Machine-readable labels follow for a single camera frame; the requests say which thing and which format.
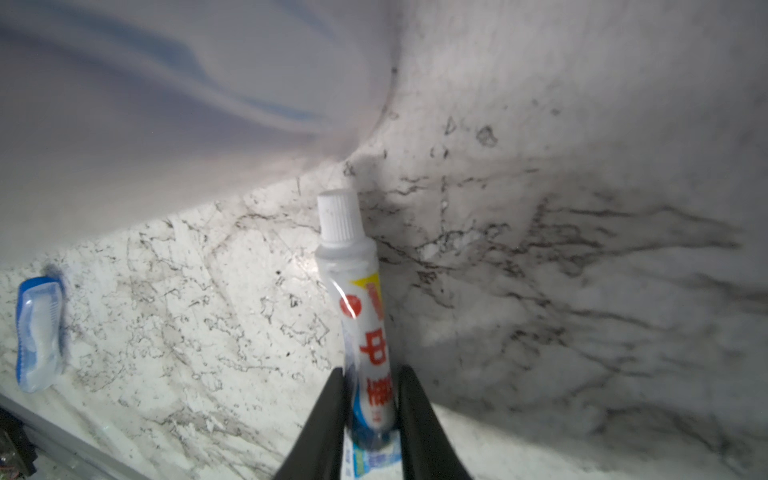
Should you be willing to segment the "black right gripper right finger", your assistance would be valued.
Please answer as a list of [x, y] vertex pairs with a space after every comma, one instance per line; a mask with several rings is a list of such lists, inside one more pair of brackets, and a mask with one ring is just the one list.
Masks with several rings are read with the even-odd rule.
[[398, 401], [403, 478], [470, 480], [415, 370], [408, 365], [399, 370]]

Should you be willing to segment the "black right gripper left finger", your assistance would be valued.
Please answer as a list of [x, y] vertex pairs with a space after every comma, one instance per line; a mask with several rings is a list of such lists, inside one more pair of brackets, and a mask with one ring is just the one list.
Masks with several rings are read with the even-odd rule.
[[349, 393], [341, 367], [333, 369], [275, 480], [338, 480]]

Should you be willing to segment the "toothpaste tube vertical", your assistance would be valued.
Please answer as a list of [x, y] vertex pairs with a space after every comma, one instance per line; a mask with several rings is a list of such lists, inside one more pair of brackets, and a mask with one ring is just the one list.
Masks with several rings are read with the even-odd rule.
[[321, 280], [342, 324], [349, 416], [342, 477], [362, 479], [400, 460], [397, 409], [376, 242], [367, 236], [358, 194], [317, 197]]

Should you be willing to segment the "blue toothbrush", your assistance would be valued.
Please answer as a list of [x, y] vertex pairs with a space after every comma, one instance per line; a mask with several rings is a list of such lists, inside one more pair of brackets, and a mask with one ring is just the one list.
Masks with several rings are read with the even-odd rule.
[[51, 387], [63, 372], [64, 292], [58, 278], [35, 277], [18, 289], [16, 379], [25, 393]]

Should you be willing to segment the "clear cup back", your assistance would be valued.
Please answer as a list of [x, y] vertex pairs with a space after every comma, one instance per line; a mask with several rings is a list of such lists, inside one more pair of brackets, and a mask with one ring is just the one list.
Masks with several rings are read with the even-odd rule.
[[393, 1], [5, 1], [1, 262], [355, 151], [394, 66]]

